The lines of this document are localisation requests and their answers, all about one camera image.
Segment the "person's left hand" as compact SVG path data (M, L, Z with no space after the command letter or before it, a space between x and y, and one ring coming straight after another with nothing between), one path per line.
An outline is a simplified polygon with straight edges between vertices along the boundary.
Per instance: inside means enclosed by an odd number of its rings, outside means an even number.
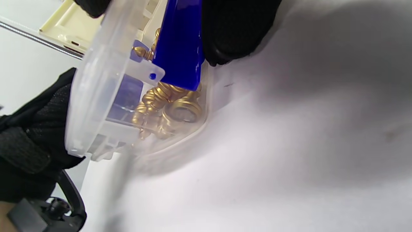
M71 84L71 68L40 95L11 115L1 116L0 162L2 202L23 198L46 200L63 170L83 159L65 148L65 129Z

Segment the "person's right hand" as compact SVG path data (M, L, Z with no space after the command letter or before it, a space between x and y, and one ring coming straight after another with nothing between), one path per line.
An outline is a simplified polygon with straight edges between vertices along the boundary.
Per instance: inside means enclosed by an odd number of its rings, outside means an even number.
M274 23L280 0L203 0L201 32L205 59L224 65L250 55Z

